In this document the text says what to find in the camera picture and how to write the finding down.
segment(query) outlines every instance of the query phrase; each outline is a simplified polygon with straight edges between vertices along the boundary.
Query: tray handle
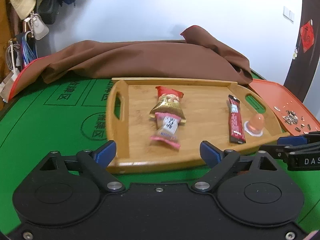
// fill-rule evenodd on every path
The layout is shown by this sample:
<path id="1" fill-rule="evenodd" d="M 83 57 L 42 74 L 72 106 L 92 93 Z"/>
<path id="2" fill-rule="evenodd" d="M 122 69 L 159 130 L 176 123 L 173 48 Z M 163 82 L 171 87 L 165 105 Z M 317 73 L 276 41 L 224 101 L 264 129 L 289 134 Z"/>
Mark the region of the tray handle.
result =
<path id="1" fill-rule="evenodd" d="M 261 97 L 259 97 L 257 94 L 255 94 L 248 88 L 245 88 L 240 85 L 230 84 L 229 90 L 233 92 L 235 97 L 238 98 L 242 104 L 246 105 L 246 107 L 250 109 L 250 111 L 253 113 L 257 113 L 256 109 L 252 105 L 250 105 L 250 103 L 245 98 L 247 96 L 252 96 L 255 100 L 257 100 L 266 110 L 263 113 L 263 116 L 266 120 L 265 127 L 269 131 L 270 135 L 273 136 L 282 133 L 282 129 L 276 115 L 273 113 L 273 111 Z"/>
<path id="2" fill-rule="evenodd" d="M 114 113 L 117 97 L 120 100 L 119 119 Z M 115 83 L 109 93 L 106 129 L 108 140 L 116 142 L 116 158 L 129 158 L 129 91 L 128 84 L 124 80 Z"/>

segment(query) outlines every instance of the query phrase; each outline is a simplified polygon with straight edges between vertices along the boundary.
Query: blue gripper pad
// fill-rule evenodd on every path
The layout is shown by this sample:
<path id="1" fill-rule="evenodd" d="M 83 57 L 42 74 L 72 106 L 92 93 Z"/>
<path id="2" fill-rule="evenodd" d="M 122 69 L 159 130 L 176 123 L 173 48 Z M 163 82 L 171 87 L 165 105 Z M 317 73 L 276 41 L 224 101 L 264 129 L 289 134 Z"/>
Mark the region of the blue gripper pad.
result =
<path id="1" fill-rule="evenodd" d="M 277 144 L 279 145 L 299 146 L 307 143 L 308 143 L 308 140 L 303 135 L 280 137 L 277 140 Z"/>
<path id="2" fill-rule="evenodd" d="M 211 143 L 207 141 L 200 143 L 200 156 L 210 168 L 221 162 L 223 155 L 223 152 Z"/>
<path id="3" fill-rule="evenodd" d="M 107 168 L 109 163 L 116 156 L 117 147 L 116 143 L 113 140 L 107 141 L 104 145 L 99 147 L 93 152 L 93 159 L 98 163 L 102 168 Z"/>

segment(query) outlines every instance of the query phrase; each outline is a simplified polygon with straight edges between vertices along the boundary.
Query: orange plastic tray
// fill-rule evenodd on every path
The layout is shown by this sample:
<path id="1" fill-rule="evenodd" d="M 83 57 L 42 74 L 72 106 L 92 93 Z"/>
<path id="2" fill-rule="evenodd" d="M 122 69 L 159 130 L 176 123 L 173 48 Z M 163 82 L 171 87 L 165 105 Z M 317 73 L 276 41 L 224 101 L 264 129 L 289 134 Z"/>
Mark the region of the orange plastic tray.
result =
<path id="1" fill-rule="evenodd" d="M 249 84 L 252 91 L 258 94 L 265 103 L 272 109 L 280 121 L 281 127 L 291 133 L 292 135 L 304 134 L 304 132 L 310 132 L 307 125 L 310 124 L 311 131 L 320 131 L 319 121 L 311 114 L 311 112 L 284 86 L 260 79 L 253 79 Z M 287 124 L 282 116 L 288 115 L 286 110 L 294 111 L 299 118 L 298 124 Z"/>

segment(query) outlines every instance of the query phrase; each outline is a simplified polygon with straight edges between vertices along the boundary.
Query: dark brown door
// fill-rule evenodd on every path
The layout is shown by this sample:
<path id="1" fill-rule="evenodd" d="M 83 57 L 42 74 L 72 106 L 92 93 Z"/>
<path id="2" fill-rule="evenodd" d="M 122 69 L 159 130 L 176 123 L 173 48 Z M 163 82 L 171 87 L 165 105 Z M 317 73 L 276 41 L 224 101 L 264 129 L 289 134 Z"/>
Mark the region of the dark brown door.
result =
<path id="1" fill-rule="evenodd" d="M 301 102 L 307 95 L 313 76 L 319 62 L 320 41 L 320 0 L 302 0 L 300 28 L 312 20 L 315 42 L 310 49 L 303 52 L 301 35 L 297 41 L 297 57 L 292 60 L 284 86 L 289 89 Z"/>

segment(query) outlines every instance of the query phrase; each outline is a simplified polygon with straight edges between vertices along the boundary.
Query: red and gold snack package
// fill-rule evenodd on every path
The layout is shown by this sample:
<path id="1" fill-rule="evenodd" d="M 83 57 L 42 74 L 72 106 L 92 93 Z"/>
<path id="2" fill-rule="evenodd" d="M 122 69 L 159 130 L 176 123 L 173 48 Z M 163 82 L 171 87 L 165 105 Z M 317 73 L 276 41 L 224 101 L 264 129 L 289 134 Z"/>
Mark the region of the red and gold snack package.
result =
<path id="1" fill-rule="evenodd" d="M 245 143 L 244 131 L 240 114 L 240 100 L 238 100 L 232 95 L 229 95 L 229 102 L 230 142 L 240 144 Z"/>
<path id="2" fill-rule="evenodd" d="M 155 113 L 175 114 L 181 118 L 181 123 L 186 122 L 186 118 L 180 107 L 180 101 L 183 93 L 174 89 L 169 89 L 163 86 L 156 87 L 158 90 L 158 103 L 150 111 L 149 117 L 155 118 Z"/>
<path id="3" fill-rule="evenodd" d="M 159 112 L 156 112 L 155 116 L 157 118 L 158 130 L 150 137 L 150 139 L 164 141 L 172 147 L 179 149 L 180 143 L 178 142 L 177 131 L 181 118 L 175 114 Z"/>

